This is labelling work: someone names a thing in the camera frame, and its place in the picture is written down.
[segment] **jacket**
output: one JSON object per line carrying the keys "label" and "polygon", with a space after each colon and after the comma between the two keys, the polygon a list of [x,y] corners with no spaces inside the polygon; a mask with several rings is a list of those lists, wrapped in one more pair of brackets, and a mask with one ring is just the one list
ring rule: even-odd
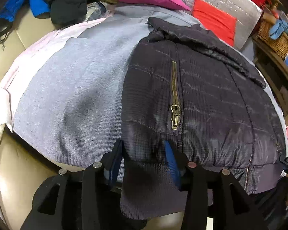
{"label": "jacket", "polygon": [[[285,138],[256,68],[198,24],[176,26],[153,17],[148,24],[154,30],[137,45],[123,86],[123,188],[138,185],[137,177],[149,173],[151,179],[142,178],[143,184],[152,184],[150,193],[171,200],[174,195],[162,195],[166,192],[160,186],[168,182],[152,178],[160,179],[168,170],[165,140],[204,168],[229,169],[248,193],[274,187],[282,171],[279,155],[285,154]],[[131,198],[128,191],[123,192],[123,204]],[[122,211],[130,206],[135,213],[129,216],[147,217],[131,203]]]}

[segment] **metal screw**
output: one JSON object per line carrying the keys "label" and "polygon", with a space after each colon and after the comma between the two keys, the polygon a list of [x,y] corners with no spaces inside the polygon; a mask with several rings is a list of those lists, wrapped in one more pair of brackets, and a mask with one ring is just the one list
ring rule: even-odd
{"label": "metal screw", "polygon": [[229,174],[230,174],[230,171],[227,170],[227,169],[223,169],[223,170],[222,170],[222,174],[223,174],[223,175],[229,175]]}
{"label": "metal screw", "polygon": [[101,162],[95,162],[93,163],[94,168],[100,168],[103,164]]}
{"label": "metal screw", "polygon": [[67,169],[60,169],[59,174],[60,175],[65,175],[67,173]]}
{"label": "metal screw", "polygon": [[195,162],[188,162],[188,167],[189,168],[196,168],[197,164]]}

